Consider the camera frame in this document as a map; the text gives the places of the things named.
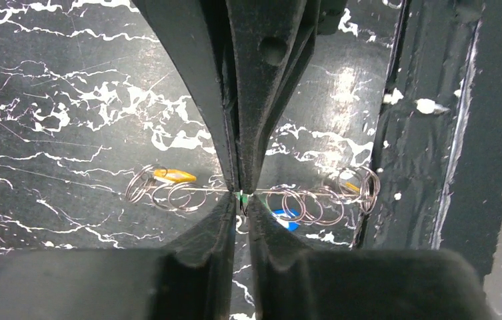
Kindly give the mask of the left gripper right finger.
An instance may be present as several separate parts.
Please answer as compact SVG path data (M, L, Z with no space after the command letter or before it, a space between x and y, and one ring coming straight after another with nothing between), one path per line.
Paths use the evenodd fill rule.
M493 319L472 266L443 250L316 250L246 208L258 319Z

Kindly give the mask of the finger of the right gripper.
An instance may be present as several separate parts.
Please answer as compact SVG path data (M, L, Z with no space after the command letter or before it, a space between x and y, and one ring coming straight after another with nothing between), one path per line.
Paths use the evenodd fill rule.
M179 72L210 134L228 190L240 188L237 82L225 1L135 1Z
M313 54L320 1L227 1L237 79L239 189L253 193L268 140Z

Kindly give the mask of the silver keyring holder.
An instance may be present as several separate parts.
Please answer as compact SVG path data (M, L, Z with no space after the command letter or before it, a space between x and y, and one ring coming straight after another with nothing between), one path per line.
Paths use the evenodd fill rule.
M228 193L226 187L204 187L197 181L191 183L165 183L156 180L153 172L156 169L168 169L162 166L147 165L143 167L128 183L125 189L125 200L138 203L149 197L153 206L164 211L192 213L207 202L212 194ZM361 189L361 194L351 196L343 194L339 182L350 182ZM294 209L298 216L293 220L299 225L318 225L328 227L342 220L350 220L347 209L358 208L360 214L372 212L380 194L381 182L376 172L366 166L343 167L337 170L334 177L321 185L301 188L297 186L278 185L258 188L252 193L242 190L234 191L238 200L238 192L257 197L272 215L276 209Z

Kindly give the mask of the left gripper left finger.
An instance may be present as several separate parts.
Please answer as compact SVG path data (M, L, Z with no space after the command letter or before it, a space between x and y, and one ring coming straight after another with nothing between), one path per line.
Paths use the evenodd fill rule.
M0 257L0 319L228 319L237 200L159 248Z

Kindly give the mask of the green key tag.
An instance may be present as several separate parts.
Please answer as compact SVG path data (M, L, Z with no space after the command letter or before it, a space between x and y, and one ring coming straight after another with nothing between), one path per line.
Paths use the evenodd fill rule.
M238 192L239 209L241 214L244 215L245 217L248 216L247 214L248 198L249 196L247 194L244 194L244 192L242 191Z

